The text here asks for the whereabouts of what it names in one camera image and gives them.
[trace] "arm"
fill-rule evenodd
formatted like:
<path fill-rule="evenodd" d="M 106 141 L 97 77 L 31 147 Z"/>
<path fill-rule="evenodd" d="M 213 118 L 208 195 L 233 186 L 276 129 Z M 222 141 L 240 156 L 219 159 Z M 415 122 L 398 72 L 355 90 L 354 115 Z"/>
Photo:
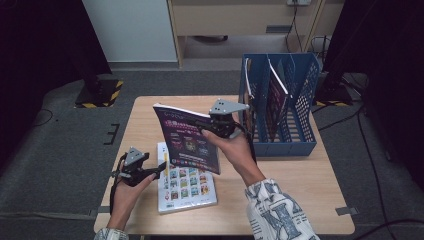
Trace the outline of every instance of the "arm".
<path fill-rule="evenodd" d="M 134 187 L 128 186 L 122 181 L 118 183 L 114 197 L 113 212 L 109 222 L 106 228 L 97 232 L 95 240 L 128 239 L 128 235 L 124 232 L 125 225 L 141 192 L 149 186 L 155 176 L 156 174 L 150 175 Z"/>
<path fill-rule="evenodd" d="M 223 139 L 207 130 L 203 135 L 227 157 L 240 174 L 249 200 L 247 216 L 255 239 L 319 239 L 305 213 L 272 179 L 266 179 L 250 155 L 244 134 Z"/>

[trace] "hand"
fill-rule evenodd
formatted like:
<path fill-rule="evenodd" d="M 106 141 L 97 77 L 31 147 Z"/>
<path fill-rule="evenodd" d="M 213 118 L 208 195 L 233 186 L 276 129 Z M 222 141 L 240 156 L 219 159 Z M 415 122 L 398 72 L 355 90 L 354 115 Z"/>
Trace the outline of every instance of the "hand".
<path fill-rule="evenodd" d="M 247 187 L 265 179 L 252 158 L 249 143 L 243 133 L 232 139 L 220 138 L 208 130 L 202 130 L 202 134 L 209 142 L 222 150 Z"/>
<path fill-rule="evenodd" d="M 119 181 L 114 197 L 114 206 L 112 215 L 107 224 L 107 228 L 118 229 L 124 231 L 125 225 L 130 218 L 131 211 L 133 210 L 135 203 L 141 192 L 146 189 L 147 186 L 155 179 L 156 174 L 146 177 L 137 186 L 131 187 L 125 184 L 123 181 Z"/>

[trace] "book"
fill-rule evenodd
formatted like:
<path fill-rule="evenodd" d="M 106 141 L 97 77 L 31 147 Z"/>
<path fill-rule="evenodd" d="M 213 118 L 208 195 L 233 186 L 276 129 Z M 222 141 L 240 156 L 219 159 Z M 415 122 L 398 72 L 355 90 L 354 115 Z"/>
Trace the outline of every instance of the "book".
<path fill-rule="evenodd" d="M 286 81 L 286 75 L 284 74 L 284 64 L 282 60 L 278 61 L 276 72 L 277 72 L 277 75 L 280 77 L 280 80 L 283 83 L 283 85 L 287 88 L 287 91 L 289 92 L 289 98 L 291 98 L 292 93 L 290 90 L 290 85 L 288 85 Z"/>
<path fill-rule="evenodd" d="M 285 82 L 284 71 L 277 74 L 269 59 L 268 62 L 270 67 L 270 80 L 265 119 L 267 123 L 269 141 L 274 142 L 278 131 L 278 125 L 280 124 L 283 115 L 287 112 L 287 98 L 289 92 L 283 83 Z"/>
<path fill-rule="evenodd" d="M 249 82 L 249 70 L 252 60 L 249 58 L 245 59 L 244 62 L 244 89 L 243 91 L 243 98 L 242 103 L 248 104 L 250 106 L 249 109 L 246 109 L 243 111 L 242 118 L 241 118 L 241 124 L 247 129 L 248 132 L 252 134 L 252 136 L 255 133 L 255 125 L 256 125 L 256 115 L 255 115 L 255 109 L 253 107 L 253 99 L 255 96 L 252 93 L 252 89 L 250 87 Z"/>
<path fill-rule="evenodd" d="M 170 163 L 165 142 L 158 145 L 158 164 L 167 162 L 158 180 L 158 211 L 167 214 L 218 204 L 212 173 Z"/>
<path fill-rule="evenodd" d="M 212 119 L 209 115 L 160 103 L 154 104 L 153 108 L 162 127 L 169 159 L 173 165 L 221 173 L 218 148 L 194 125 L 195 121 L 210 124 Z"/>

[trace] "patterned sleeve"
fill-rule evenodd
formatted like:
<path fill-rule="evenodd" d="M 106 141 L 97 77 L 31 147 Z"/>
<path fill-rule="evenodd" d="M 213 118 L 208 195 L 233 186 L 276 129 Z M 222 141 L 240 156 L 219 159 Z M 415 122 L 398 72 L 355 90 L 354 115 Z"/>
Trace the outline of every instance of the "patterned sleeve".
<path fill-rule="evenodd" d="M 273 179 L 249 186 L 246 197 L 255 239 L 319 239 L 302 208 Z"/>
<path fill-rule="evenodd" d="M 97 232 L 94 240 L 128 240 L 128 234 L 111 228 L 102 228 Z"/>

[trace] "file holder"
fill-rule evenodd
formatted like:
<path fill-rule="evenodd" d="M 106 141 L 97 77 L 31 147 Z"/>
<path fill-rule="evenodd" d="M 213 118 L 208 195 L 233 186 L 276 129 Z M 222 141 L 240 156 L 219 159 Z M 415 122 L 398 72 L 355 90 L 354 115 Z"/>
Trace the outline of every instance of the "file holder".
<path fill-rule="evenodd" d="M 320 67 L 312 53 L 244 54 L 239 89 L 239 102 L 243 103 L 246 78 L 246 58 L 249 64 L 248 79 L 254 99 L 251 107 L 255 111 L 253 145 L 256 156 L 307 156 L 316 145 L 309 123 L 310 108 L 315 94 Z M 289 91 L 288 107 L 279 124 L 277 137 L 271 142 L 266 127 L 266 105 L 270 80 L 271 62 L 274 69 L 281 64 L 286 87 Z"/>

